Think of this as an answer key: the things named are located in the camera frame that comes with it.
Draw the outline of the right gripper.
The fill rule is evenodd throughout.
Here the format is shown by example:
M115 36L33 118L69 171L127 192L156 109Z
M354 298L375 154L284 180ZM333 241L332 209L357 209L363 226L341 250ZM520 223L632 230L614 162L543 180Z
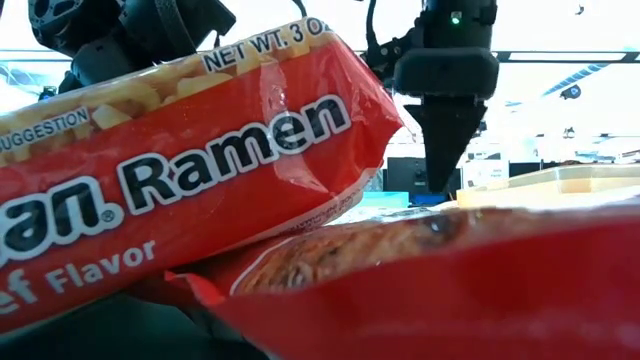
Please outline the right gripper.
M419 124L427 188L441 192L494 95L499 61L491 52L496 0L426 0L408 49L394 67L394 89L425 95L404 109Z

